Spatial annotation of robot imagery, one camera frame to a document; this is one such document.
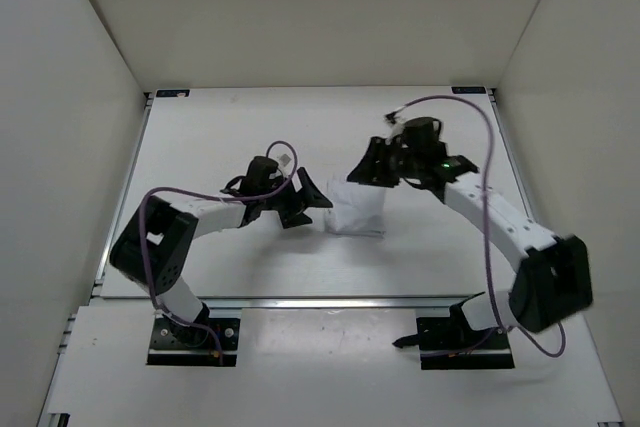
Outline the white skirt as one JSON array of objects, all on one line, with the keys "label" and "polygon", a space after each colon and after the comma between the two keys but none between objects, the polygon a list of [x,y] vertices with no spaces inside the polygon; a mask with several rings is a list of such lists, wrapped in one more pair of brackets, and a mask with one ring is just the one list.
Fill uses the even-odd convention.
[{"label": "white skirt", "polygon": [[325,210],[324,227],[331,234],[382,238],[386,232],[383,188],[347,182],[333,177],[327,181],[326,196],[332,206]]}]

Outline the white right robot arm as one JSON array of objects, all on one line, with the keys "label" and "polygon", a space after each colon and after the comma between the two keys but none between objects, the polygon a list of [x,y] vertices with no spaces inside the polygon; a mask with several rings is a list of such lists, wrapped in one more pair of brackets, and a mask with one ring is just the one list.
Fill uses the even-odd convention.
[{"label": "white right robot arm", "polygon": [[520,327],[540,333],[593,304],[588,250],[578,237],[561,237],[526,217],[490,189],[479,168],[451,155],[431,117],[404,122],[387,139],[371,138],[347,179],[393,188],[405,181],[431,192],[489,236],[515,273],[511,288],[468,298],[451,309],[449,338],[471,347],[484,331]]}]

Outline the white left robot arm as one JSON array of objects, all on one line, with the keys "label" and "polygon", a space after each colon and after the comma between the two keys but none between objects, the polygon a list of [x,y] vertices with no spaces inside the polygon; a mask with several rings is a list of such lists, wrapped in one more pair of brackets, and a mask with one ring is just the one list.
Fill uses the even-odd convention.
[{"label": "white left robot arm", "polygon": [[284,229],[311,224],[307,209],[329,209],[333,204],[305,168],[297,168],[295,174],[299,188],[276,160],[256,156],[245,174],[222,189],[221,200],[191,194],[184,202],[170,203],[152,194],[114,243],[109,263],[149,294],[178,342],[188,347],[214,344],[220,335],[210,324],[210,310],[182,277],[191,244],[214,232],[246,227],[268,211],[278,214]]}]

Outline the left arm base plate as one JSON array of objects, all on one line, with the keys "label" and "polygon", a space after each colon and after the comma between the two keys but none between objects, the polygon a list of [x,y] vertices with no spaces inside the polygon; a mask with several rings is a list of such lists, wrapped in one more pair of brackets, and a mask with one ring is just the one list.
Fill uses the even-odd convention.
[{"label": "left arm base plate", "polygon": [[209,319],[210,328],[216,333],[222,354],[216,349],[211,334],[202,329],[182,327],[172,323],[164,315],[154,319],[150,335],[147,364],[150,366],[182,367],[235,367],[241,318],[239,313],[214,312]]}]

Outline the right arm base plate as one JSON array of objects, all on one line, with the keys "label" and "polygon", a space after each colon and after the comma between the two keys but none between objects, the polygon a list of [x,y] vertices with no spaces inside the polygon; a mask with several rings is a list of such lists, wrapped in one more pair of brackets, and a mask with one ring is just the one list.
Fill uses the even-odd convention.
[{"label": "right arm base plate", "polygon": [[396,339],[397,349],[417,347],[422,370],[508,370],[515,367],[508,336],[496,329],[464,330],[451,317],[418,317],[416,332]]}]

